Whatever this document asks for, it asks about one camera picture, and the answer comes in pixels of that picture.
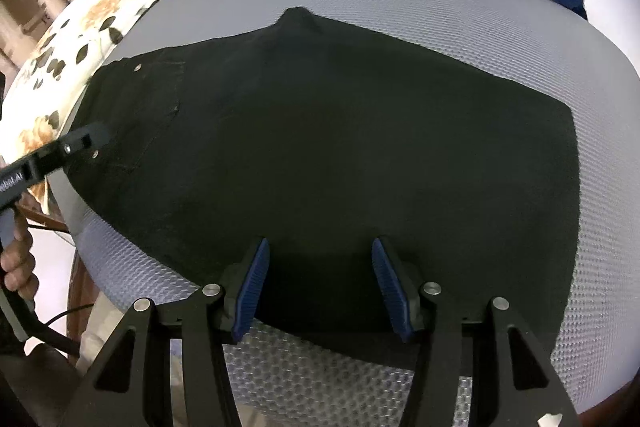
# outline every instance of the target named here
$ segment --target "floor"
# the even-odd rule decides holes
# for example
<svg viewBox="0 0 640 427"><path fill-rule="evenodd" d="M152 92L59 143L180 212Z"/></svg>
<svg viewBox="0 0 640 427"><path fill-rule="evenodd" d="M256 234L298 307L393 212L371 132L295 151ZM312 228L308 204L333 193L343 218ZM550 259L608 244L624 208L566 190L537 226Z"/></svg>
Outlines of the floor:
<svg viewBox="0 0 640 427"><path fill-rule="evenodd" d="M40 289L36 294L36 313L42 322L46 322L66 310L66 298L69 290L69 278L76 248L67 233L49 230L31 229L33 235L33 253L36 258L35 274L40 279ZM66 317L54 322L51 327L66 335ZM25 352L30 353L40 343L29 339Z"/></svg>

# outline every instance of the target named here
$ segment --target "metal rivet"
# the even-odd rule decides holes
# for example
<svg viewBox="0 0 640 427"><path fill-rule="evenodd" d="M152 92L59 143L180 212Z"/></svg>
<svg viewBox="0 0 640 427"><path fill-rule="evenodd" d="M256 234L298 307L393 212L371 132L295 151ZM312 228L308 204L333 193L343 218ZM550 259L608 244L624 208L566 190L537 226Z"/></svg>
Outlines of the metal rivet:
<svg viewBox="0 0 640 427"><path fill-rule="evenodd" d="M137 312L143 312L149 309L151 301L149 299L138 299L133 303L133 309Z"/></svg>
<svg viewBox="0 0 640 427"><path fill-rule="evenodd" d="M509 301L504 297L496 297L494 299L494 308L505 311L509 309Z"/></svg>
<svg viewBox="0 0 640 427"><path fill-rule="evenodd" d="M440 292L442 292L442 288L436 282L426 282L424 286L422 286L422 289L429 295L440 295Z"/></svg>
<svg viewBox="0 0 640 427"><path fill-rule="evenodd" d="M207 297L214 297L215 295L218 295L220 293L220 290L222 290L222 288L219 284L207 284L202 289L202 293L204 293L204 295L206 295Z"/></svg>

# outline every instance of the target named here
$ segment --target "black gripper frame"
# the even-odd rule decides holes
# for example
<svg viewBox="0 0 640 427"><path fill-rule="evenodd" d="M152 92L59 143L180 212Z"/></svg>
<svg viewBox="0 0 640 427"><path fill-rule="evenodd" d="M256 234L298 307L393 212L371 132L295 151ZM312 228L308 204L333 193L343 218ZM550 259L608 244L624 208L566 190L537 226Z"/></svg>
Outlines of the black gripper frame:
<svg viewBox="0 0 640 427"><path fill-rule="evenodd" d="M223 344L237 344L237 320L251 320L255 306L237 308L246 280L254 277L260 238L242 263L222 275L216 295L199 288L190 297L156 305L138 299L125 313L82 379L60 427L172 427L170 341L182 340L182 377L190 427L241 427L226 371ZM253 286L257 304L266 268Z"/></svg>
<svg viewBox="0 0 640 427"><path fill-rule="evenodd" d="M446 289L425 287L387 238L374 241L372 260L394 330L420 343L401 427L452 425L463 336L474 345L469 427L581 426L549 355L507 299L491 299L482 323L467 322Z"/></svg>

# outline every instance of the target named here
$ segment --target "bed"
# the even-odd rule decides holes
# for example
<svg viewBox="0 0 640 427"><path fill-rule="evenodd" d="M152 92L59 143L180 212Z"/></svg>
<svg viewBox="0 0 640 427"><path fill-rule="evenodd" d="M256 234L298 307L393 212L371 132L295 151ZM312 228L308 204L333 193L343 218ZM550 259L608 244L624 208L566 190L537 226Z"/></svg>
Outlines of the bed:
<svg viewBox="0 0 640 427"><path fill-rule="evenodd" d="M570 297L551 358L578 412L628 382L640 360L637 349L629 348L640 345L640 330L630 320L640 312L640 231L631 217L640 215L640 84L622 52L552 0L159 0L116 38L102 64L263 28L297 6L438 51L571 108L580 228ZM80 95L61 132L81 101ZM143 296L173 301L197 288L92 211L63 172L49 183L88 272L116 308L123 311ZM357 360L259 321L225 354L236 402L301 425L397 425L412 380L410 370ZM461 375L454 425L468 417L469 376ZM297 385L301 378L313 384L311 397ZM382 396L384 402L372 402Z"/></svg>

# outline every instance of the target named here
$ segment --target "blue gripper pad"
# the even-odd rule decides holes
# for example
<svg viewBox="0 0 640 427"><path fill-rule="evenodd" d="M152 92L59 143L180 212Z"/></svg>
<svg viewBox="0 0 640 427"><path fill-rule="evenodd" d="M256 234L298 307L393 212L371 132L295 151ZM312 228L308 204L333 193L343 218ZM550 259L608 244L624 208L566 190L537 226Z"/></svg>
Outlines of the blue gripper pad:
<svg viewBox="0 0 640 427"><path fill-rule="evenodd" d="M238 299L236 299L236 317L231 328L231 336L235 342L239 342L251 328L258 299L260 299L262 292L262 285L267 277L269 259L269 242L263 239L255 251L254 258L246 271L246 277L240 286Z"/></svg>
<svg viewBox="0 0 640 427"><path fill-rule="evenodd" d="M376 279L378 279L378 286L382 291L386 311L391 320L391 326L400 335L402 341L407 342L414 334L414 327L410 318L409 299L402 289L398 275L386 254L382 241L379 239L373 241L371 261L373 263L373 271L376 273Z"/></svg>

